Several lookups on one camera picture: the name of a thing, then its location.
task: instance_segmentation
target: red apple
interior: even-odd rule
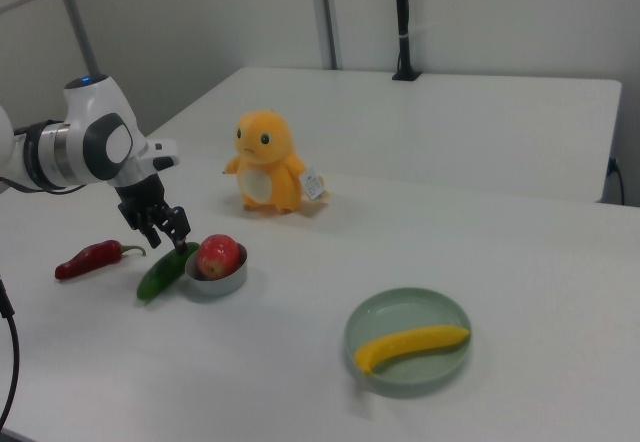
[[[198,249],[198,269],[206,278],[221,279],[233,274],[240,264],[240,249],[228,235],[207,237]]]

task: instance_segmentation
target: white table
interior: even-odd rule
[[[158,133],[227,156],[236,120],[272,108],[301,155],[326,172],[594,202],[620,89],[607,80],[423,74],[398,82],[385,73],[246,68]]]
[[[38,442],[636,439],[635,209],[317,163],[327,206],[246,213],[221,173],[231,149],[209,150],[204,138],[233,130],[186,130],[217,97],[159,132],[179,136],[185,154],[162,179],[168,202],[187,211],[190,239],[221,232],[248,248],[248,281],[225,299],[203,303],[177,284],[139,306],[137,283],[166,240],[147,258],[60,285],[54,267],[80,248],[142,240],[121,220],[115,192],[0,195],[0,268],[23,348],[8,428]],[[351,311],[398,286],[443,292],[473,324],[463,370],[412,400],[358,390],[342,359]],[[0,347],[5,388],[6,329]]]

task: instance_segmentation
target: wall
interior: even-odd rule
[[[395,71],[395,0],[332,3],[339,67]],[[420,70],[621,81],[613,154],[627,203],[640,205],[640,0],[410,0],[410,7]],[[619,200],[613,178],[605,200]]]
[[[144,133],[243,66],[328,67],[319,0],[75,0]]]
[[[14,127],[64,118],[62,89],[86,72],[62,0],[0,0],[0,105]]]

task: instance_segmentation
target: yellow banana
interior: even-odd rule
[[[455,325],[431,325],[395,332],[364,344],[356,350],[354,361],[365,375],[371,375],[380,362],[399,355],[450,347],[466,340],[469,333]]]

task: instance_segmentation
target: black stand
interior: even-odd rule
[[[398,37],[400,38],[400,58],[398,72],[393,80],[413,82],[420,76],[411,68],[411,54],[409,53],[409,0],[396,0],[398,9]]]

